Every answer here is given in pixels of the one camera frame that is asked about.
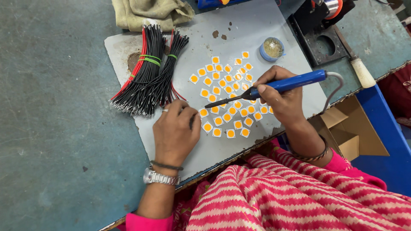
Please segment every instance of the cardboard box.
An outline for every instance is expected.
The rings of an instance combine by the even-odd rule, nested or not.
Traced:
[[[359,155],[389,156],[355,96],[309,122],[332,149],[349,161]]]

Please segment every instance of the silver watch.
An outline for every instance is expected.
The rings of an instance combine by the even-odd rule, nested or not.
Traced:
[[[143,182],[145,184],[162,183],[166,185],[178,185],[180,183],[180,176],[166,176],[157,173],[149,167],[144,171]]]

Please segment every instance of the grey work mat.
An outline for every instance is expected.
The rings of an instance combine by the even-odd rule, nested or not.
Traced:
[[[209,88],[202,83],[205,77],[201,77],[196,85],[192,84],[188,81],[191,74],[196,74],[197,69],[210,64],[212,56],[219,56],[221,64],[230,64],[236,71],[239,66],[234,66],[234,58],[240,58],[242,51],[249,51],[250,59],[243,61],[244,63],[250,62],[254,66],[250,71],[250,74],[254,76],[254,81],[273,65],[271,62],[265,61],[259,54],[259,46],[267,37],[276,37],[284,43],[286,55],[277,60],[276,65],[285,67],[295,74],[312,71],[275,1],[272,0],[254,0],[198,14],[180,29],[181,34],[189,35],[190,42],[177,61],[173,85],[189,101],[190,106],[196,109],[201,109],[208,104],[207,99],[199,96],[201,88],[211,91],[212,87]],[[216,30],[218,30],[219,36],[213,38],[212,34]],[[120,84],[123,84],[130,74],[127,70],[127,57],[141,49],[141,40],[141,33],[115,35],[105,40],[107,52]],[[308,118],[321,112],[326,96],[320,85],[315,83],[304,86],[303,92],[305,117]],[[221,98],[226,97],[227,94],[222,91]],[[244,101],[240,102],[243,103],[243,107],[250,105]],[[258,110],[259,106],[257,102],[255,108]],[[222,116],[228,108],[229,105],[225,110],[220,110],[218,116]],[[161,112],[157,111],[153,118],[134,117],[150,160],[154,159],[155,156],[152,125],[160,115]],[[202,119],[202,124],[208,121],[214,126],[212,119],[215,117],[217,115],[210,114]],[[221,125],[219,128],[222,128],[223,131],[233,129],[233,121],[235,120],[244,121],[244,118],[241,118],[240,114],[237,113],[231,122]],[[184,170],[180,172],[182,180],[253,146],[257,139],[269,137],[273,132],[275,134],[280,132],[281,130],[276,129],[280,125],[281,123],[274,115],[266,114],[263,115],[262,120],[253,123],[248,138],[241,136],[240,130],[236,130],[236,138],[234,139],[228,139],[225,133],[222,134],[221,138],[212,137],[212,133],[207,135],[202,130],[200,141],[183,164]]]

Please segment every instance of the beige cloth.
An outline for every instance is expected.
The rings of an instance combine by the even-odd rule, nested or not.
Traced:
[[[122,29],[141,31],[143,25],[158,24],[163,31],[193,19],[194,10],[180,0],[112,0],[115,23]]]

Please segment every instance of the blue workbench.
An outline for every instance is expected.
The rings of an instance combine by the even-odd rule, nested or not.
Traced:
[[[392,10],[356,5],[338,26],[371,74],[410,60]],[[149,163],[133,119],[107,102],[120,85],[103,41],[123,32],[111,1],[3,1],[0,22],[0,229],[98,230],[135,210]],[[323,68],[346,79],[333,101],[359,89],[345,58]]]

